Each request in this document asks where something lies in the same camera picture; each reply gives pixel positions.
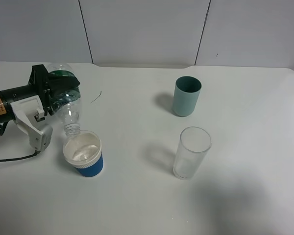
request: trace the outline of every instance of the white tabletop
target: white tabletop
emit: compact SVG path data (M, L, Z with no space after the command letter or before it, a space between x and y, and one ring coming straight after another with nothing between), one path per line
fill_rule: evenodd
M31 65L0 62L0 90L26 85ZM81 82L82 129L99 135L104 169L80 176L51 144L0 163L0 235L294 235L294 72L192 66L70 64ZM188 117L170 112L175 80L202 82ZM102 95L91 103L102 91ZM179 134L199 126L213 145L189 181L172 172ZM10 122L0 158L31 154Z

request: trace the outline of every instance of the clear plastic bottle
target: clear plastic bottle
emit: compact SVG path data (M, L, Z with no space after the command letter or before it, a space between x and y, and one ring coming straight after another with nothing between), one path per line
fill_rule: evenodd
M58 76L74 76L71 66L66 63L51 63L47 66L49 73ZM67 137L80 134L78 123L81 112L81 100L78 87L50 98L51 108L61 120Z

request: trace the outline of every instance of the teal cup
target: teal cup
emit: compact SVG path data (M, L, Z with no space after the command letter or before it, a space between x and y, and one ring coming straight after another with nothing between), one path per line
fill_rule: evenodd
M181 117L190 115L196 106L201 83L194 77L184 76L175 83L173 111Z

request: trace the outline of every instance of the robotic arm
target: robotic arm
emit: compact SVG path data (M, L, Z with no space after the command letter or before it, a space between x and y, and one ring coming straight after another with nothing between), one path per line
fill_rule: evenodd
M52 127L45 116L54 114L51 100L58 94L78 87L74 76L58 76L48 73L44 65L32 66L26 86L0 91L0 135L7 123L14 120L17 127L29 136L29 144L35 152L44 151L50 144Z

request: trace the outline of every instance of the paper cup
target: paper cup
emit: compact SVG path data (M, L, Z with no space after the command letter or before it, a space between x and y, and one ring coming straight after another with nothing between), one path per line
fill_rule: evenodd
M68 163L85 177L98 175L103 168L100 138L91 131L81 131L63 145L63 154Z

